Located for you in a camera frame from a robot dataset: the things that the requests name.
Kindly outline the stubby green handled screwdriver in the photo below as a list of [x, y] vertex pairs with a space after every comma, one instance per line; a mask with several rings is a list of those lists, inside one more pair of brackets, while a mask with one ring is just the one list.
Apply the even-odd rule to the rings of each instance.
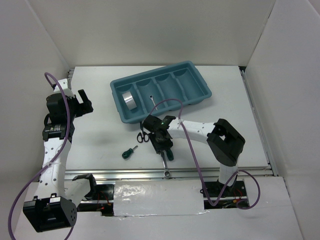
[[133, 154], [133, 152], [134, 152], [137, 148], [138, 148], [138, 145], [136, 145], [135, 147], [129, 148], [128, 150], [124, 151], [124, 152], [122, 153], [122, 155], [121, 155], [122, 158], [123, 158], [124, 160], [128, 159], [128, 158]]

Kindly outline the small silver ratchet wrench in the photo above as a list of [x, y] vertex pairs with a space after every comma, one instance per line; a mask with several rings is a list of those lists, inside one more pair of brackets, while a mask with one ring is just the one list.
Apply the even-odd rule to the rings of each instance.
[[150, 95], [150, 96], [149, 96], [149, 98], [151, 99], [151, 101], [152, 101], [152, 103], [153, 103], [153, 105], [154, 105], [155, 109], [156, 109], [156, 110], [158, 110], [158, 108], [157, 108], [157, 106], [156, 106], [156, 103], [155, 103], [155, 100], [154, 100], [153, 95]]

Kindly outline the large silver ratchet wrench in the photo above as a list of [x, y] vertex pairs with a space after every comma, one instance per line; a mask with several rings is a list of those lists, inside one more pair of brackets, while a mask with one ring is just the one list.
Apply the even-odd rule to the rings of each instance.
[[161, 155], [161, 158], [162, 158], [162, 163], [163, 163], [163, 167], [164, 167], [164, 177], [166, 178], [166, 179], [169, 179], [170, 177], [171, 177], [171, 172], [170, 172], [170, 170], [169, 170], [169, 168], [168, 168], [168, 164], [167, 164], [167, 160], [166, 160], [166, 156], [165, 156], [165, 153], [162, 151], [161, 153], [160, 153], [160, 155]]

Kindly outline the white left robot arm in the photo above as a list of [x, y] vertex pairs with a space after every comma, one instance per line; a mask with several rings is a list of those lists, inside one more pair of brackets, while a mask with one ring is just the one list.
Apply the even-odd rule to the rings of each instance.
[[66, 100], [58, 87], [46, 98], [49, 113], [42, 132], [45, 171], [33, 199], [23, 204], [24, 215], [38, 233], [73, 227], [81, 201], [92, 200], [99, 193], [91, 173], [77, 175], [65, 186], [66, 163], [75, 131], [73, 122], [67, 122], [67, 118], [73, 121], [93, 112], [93, 107], [84, 90], [78, 91], [82, 103], [68, 87], [63, 92]]

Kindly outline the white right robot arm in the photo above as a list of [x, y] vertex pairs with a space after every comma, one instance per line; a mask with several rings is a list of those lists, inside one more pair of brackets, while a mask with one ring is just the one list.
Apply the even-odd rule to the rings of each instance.
[[149, 131], [149, 139], [157, 154], [164, 160], [173, 161], [171, 150], [173, 139], [186, 139], [200, 142], [210, 147], [215, 159], [220, 163], [217, 187], [207, 187], [208, 192], [216, 191], [222, 197], [235, 190], [238, 158], [242, 153], [244, 137], [225, 119], [217, 122], [194, 122], [167, 115], [164, 119], [148, 115], [142, 123]]

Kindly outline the white tape roll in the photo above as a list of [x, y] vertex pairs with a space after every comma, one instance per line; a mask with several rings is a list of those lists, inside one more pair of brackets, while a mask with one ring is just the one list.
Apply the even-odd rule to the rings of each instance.
[[131, 111], [135, 108], [137, 108], [137, 104], [134, 100], [134, 97], [130, 91], [127, 91], [122, 94], [122, 98], [127, 106], [127, 108]]

